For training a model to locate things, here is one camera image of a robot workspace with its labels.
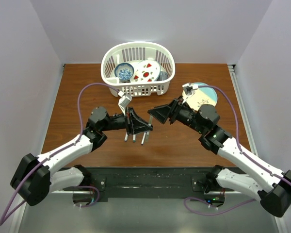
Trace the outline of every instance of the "laundry basket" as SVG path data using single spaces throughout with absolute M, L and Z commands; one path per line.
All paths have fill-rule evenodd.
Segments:
M 143 60 L 156 60 L 166 71 L 168 78 L 151 83 L 120 83 L 119 79 L 115 77 L 114 69 L 118 64 Z M 168 90 L 174 75 L 175 61 L 171 53 L 165 47 L 151 42 L 129 42 L 114 46 L 104 55 L 101 62 L 103 81 L 132 96 L 149 96 L 152 93 L 162 95 Z M 117 92 L 112 89 L 110 91 L 117 96 Z

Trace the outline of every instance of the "wooden table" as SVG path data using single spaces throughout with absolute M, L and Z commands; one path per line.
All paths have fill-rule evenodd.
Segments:
M 77 112 L 77 98 L 80 90 L 89 83 L 102 82 L 100 64 L 66 65 L 59 87 L 43 152 L 50 151 L 74 138 L 80 132 Z M 176 75 L 166 94 L 149 97 L 134 97 L 130 106 L 136 113 L 149 120 L 148 109 L 170 103 L 182 93 L 182 85 L 188 82 L 202 82 L 221 88 L 236 108 L 240 123 L 240 142 L 249 148 L 242 117 L 236 100 L 232 81 L 225 64 L 176 64 Z M 110 115 L 121 113 L 118 98 L 108 88 L 94 86 L 87 89 L 81 99 L 83 122 L 97 106 L 104 106 Z M 235 120 L 224 97 L 218 94 L 216 105 L 221 120 L 219 124 L 235 136 Z M 161 125 L 153 120 L 154 131 L 149 141 L 141 146 L 142 134 L 137 141 L 124 142 L 125 131 L 105 132 L 108 139 L 94 152 L 84 155 L 67 166 L 233 166 L 233 164 L 212 152 L 205 150 L 198 141 L 199 134 L 179 122 Z

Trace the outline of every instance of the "blue bowl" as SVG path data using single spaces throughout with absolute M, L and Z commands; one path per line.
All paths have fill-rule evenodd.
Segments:
M 119 77 L 120 81 L 127 81 L 134 75 L 134 67 L 129 63 L 118 64 L 114 74 Z

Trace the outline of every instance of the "gray wall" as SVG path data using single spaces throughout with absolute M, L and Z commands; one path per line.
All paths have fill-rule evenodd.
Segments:
M 63 63 L 100 63 L 113 46 L 152 41 L 178 63 L 234 64 L 271 0 L 31 0 Z
M 0 0 L 0 216 L 20 159 L 41 151 L 61 69 L 31 3 Z
M 273 0 L 236 74 L 259 156 L 291 169 L 291 0 Z

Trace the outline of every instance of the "purple cable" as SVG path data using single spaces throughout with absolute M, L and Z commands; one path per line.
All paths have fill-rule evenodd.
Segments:
M 93 186 L 78 186 L 78 188 L 91 188 L 93 190 L 95 190 L 97 192 L 97 198 L 95 201 L 93 201 L 92 203 L 88 204 L 88 205 L 76 205 L 80 208 L 84 208 L 84 207 L 90 207 L 90 206 L 93 206 L 97 203 L 97 201 L 99 200 L 99 197 L 100 197 L 100 192 L 97 188 L 93 187 Z
M 236 112 L 235 112 L 235 109 L 234 109 L 234 106 L 232 104 L 232 102 L 229 100 L 229 98 L 227 97 L 227 95 L 218 87 L 216 86 L 211 86 L 211 85 L 203 85 L 203 86 L 199 86 L 198 88 L 204 88 L 204 87 L 210 87 L 210 88 L 213 88 L 213 89 L 216 89 L 218 90 L 219 92 L 221 92 L 221 94 L 225 97 L 225 99 L 227 100 L 228 104 L 231 106 L 231 109 L 233 111 L 233 114 L 234 114 L 234 117 L 235 117 L 235 123 L 236 123 L 236 144 L 237 144 L 237 147 L 238 149 L 240 150 L 240 152 L 247 158 L 249 159 L 252 163 L 254 163 L 255 165 L 259 166 L 260 168 L 262 168 L 263 170 L 265 170 L 266 172 L 268 172 L 269 174 L 271 174 L 272 172 L 264 167 L 263 165 L 259 164 L 257 161 L 255 161 L 254 159 L 252 159 L 246 152 L 244 152 L 241 148 L 241 145 L 239 143 L 239 125 L 238 125 L 238 120 L 237 120 L 237 115 L 236 115 Z M 284 181 L 285 183 L 287 183 L 289 186 L 291 186 L 291 182 L 288 181 L 287 179 L 277 175 L 277 174 L 274 174 L 275 177 L 277 177 L 278 179 Z
M 78 96 L 78 114 L 79 114 L 79 119 L 80 119 L 80 124 L 81 124 L 81 130 L 80 130 L 80 135 L 79 135 L 79 137 L 77 138 L 77 140 L 76 140 L 76 142 L 75 143 L 78 143 L 79 141 L 80 141 L 80 139 L 81 139 L 81 137 L 82 137 L 82 133 L 83 133 L 83 120 L 82 120 L 82 116 L 81 116 L 81 110 L 80 110 L 80 99 L 81 99 L 81 96 L 82 96 L 82 94 L 83 94 L 83 92 L 84 92 L 84 90 L 85 89 L 87 89 L 87 88 L 89 88 L 90 86 L 94 86 L 94 85 L 102 85 L 102 86 L 107 86 L 107 87 L 109 87 L 109 88 L 111 88 L 111 89 L 113 89 L 114 91 L 116 91 L 116 92 L 119 92 L 119 90 L 117 90 L 116 88 L 114 88 L 114 87 L 112 87 L 112 86 L 110 86 L 110 85 L 108 85 L 108 84 L 105 84 L 105 83 L 91 83 L 91 84 L 88 84 L 87 86 L 85 86 L 82 90 L 81 90 L 81 92 L 79 93 L 79 96 Z M 60 152 L 62 152 L 62 151 L 64 151 L 65 149 L 67 149 L 67 148 L 69 148 L 69 147 L 71 147 L 71 146 L 73 146 L 75 143 L 71 143 L 71 144 L 69 144 L 69 145 L 67 145 L 67 146 L 65 146 L 65 147 L 63 147 L 63 148 L 61 148 L 61 149 L 59 149 L 59 150 L 57 150 L 57 151 L 55 151 L 53 154 L 51 154 L 49 157 L 50 158 L 52 158 L 53 156 L 55 156 L 56 154 L 58 154 L 58 153 L 60 153 Z M 10 209 L 10 207 L 11 207 L 11 205 L 12 205 L 12 203 L 13 203 L 13 201 L 14 201 L 14 199 L 15 199 L 15 197 L 16 197 L 16 195 L 18 194 L 18 192 L 19 192 L 19 190 L 20 190 L 20 188 L 21 188 L 21 186 L 26 182 L 26 180 L 43 164 L 43 163 L 45 163 L 46 161 L 47 161 L 48 159 L 44 159 L 44 160 L 42 160 L 40 163 L 38 163 L 24 178 L 23 178 L 23 180 L 19 183 L 19 185 L 17 186 L 17 188 L 15 189 L 15 191 L 14 191 L 14 193 L 13 193 L 13 195 L 11 196 L 11 199 L 9 200 L 9 202 L 8 202 L 8 204 L 7 204 L 7 206 L 6 206 L 6 208 L 5 208 L 5 210 L 3 211 L 3 214 L 2 214 L 2 216 L 1 216 L 1 218 L 0 218 L 0 226 L 11 216 L 11 214 L 12 213 L 14 213 L 22 204 L 24 204 L 25 203 L 25 201 L 22 201 L 19 205 L 17 205 L 11 212 L 9 212 L 8 214 L 7 214 L 7 212 L 9 211 L 9 209 Z
M 232 207 L 230 207 L 230 208 L 228 208 L 228 209 L 226 209 L 226 210 L 224 210 L 224 211 L 221 211 L 221 212 L 218 212 L 218 213 L 213 213 L 213 214 L 206 214 L 206 213 L 202 213 L 202 212 L 199 212 L 199 211 L 196 211 L 196 210 L 191 209 L 191 208 L 188 206 L 188 204 L 186 203 L 188 200 L 197 200 L 197 201 L 200 201 L 200 202 L 205 203 L 205 204 L 207 204 L 207 205 L 210 205 L 212 208 L 215 208 L 216 206 L 213 206 L 212 204 L 209 204 L 209 203 L 207 203 L 206 201 L 204 201 L 204 200 L 202 200 L 202 199 L 199 199 L 199 198 L 186 198 L 186 199 L 184 199 L 183 202 L 184 202 L 184 206 L 185 206 L 185 208 L 187 208 L 189 211 L 191 211 L 191 212 L 194 213 L 194 214 L 198 214 L 198 215 L 202 215 L 202 216 L 216 216 L 216 215 L 221 215 L 221 214 L 224 214 L 224 213 L 226 213 L 226 212 L 228 212 L 228 211 L 234 210 L 234 209 L 236 209 L 237 207 L 240 207 L 240 206 L 242 206 L 242 205 L 245 205 L 245 204 L 247 204 L 247 203 L 250 203 L 250 202 L 255 201 L 255 199 L 246 200 L 246 201 L 243 201 L 243 202 L 241 202 L 241 203 L 239 203 L 239 204 L 237 204 L 237 205 L 234 205 L 234 206 L 232 206 Z

